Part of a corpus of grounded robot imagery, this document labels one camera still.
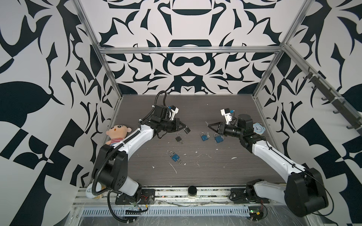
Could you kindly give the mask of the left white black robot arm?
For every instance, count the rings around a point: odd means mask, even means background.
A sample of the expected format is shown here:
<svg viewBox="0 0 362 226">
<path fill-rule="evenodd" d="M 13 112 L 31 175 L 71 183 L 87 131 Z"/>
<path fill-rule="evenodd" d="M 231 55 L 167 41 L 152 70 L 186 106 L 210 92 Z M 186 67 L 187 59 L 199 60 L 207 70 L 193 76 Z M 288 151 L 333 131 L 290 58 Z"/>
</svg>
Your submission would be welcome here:
<svg viewBox="0 0 362 226">
<path fill-rule="evenodd" d="M 132 155 L 146 142 L 158 137 L 160 132 L 174 133 L 190 129 L 176 117 L 179 109 L 172 106 L 154 105 L 152 112 L 145 119 L 139 120 L 134 132 L 122 125 L 112 127 L 108 136 L 115 138 L 101 147 L 93 168 L 91 193 L 99 196 L 113 191 L 134 196 L 140 184 L 128 176 L 128 161 Z"/>
</svg>

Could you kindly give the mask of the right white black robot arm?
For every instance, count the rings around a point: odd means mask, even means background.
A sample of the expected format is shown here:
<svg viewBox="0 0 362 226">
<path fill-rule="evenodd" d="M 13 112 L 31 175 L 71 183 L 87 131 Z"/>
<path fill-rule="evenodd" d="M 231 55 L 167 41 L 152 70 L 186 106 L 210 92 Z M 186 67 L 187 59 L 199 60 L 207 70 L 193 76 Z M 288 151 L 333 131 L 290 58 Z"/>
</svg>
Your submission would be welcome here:
<svg viewBox="0 0 362 226">
<path fill-rule="evenodd" d="M 255 133 L 254 122 L 249 115 L 239 115 L 236 124 L 232 124 L 232 118 L 228 116 L 226 122 L 211 123 L 208 128 L 218 135 L 238 138 L 245 149 L 267 163 L 286 182 L 278 185 L 255 180 L 249 185 L 252 194 L 286 205 L 297 217 L 329 206 L 329 192 L 320 172 L 297 164 L 275 149 L 265 137 Z"/>
</svg>

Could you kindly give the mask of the black padlock with key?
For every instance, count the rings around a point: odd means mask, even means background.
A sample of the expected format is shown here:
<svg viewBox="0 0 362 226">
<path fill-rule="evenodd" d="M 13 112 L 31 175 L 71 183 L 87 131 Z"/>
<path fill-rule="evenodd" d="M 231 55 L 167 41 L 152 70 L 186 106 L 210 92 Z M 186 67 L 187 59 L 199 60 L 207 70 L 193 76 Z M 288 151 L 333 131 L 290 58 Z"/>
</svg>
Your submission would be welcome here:
<svg viewBox="0 0 362 226">
<path fill-rule="evenodd" d="M 186 132 L 186 134 L 189 134 L 189 133 L 190 133 L 190 128 L 189 128 L 189 127 L 185 127 L 185 128 L 184 128 L 184 131 Z"/>
</svg>

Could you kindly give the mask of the small black padlock back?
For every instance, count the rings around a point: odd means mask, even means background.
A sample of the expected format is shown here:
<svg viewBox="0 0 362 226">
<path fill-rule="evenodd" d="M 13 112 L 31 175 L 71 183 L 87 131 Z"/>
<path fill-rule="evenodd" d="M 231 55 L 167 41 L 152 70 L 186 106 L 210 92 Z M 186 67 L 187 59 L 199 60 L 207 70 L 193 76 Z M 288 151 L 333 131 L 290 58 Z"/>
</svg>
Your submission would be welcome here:
<svg viewBox="0 0 362 226">
<path fill-rule="evenodd" d="M 175 138 L 175 140 L 181 144 L 184 143 L 184 141 L 182 140 L 182 137 L 181 137 L 181 133 L 179 133 L 179 132 L 177 133 L 177 137 Z"/>
</svg>

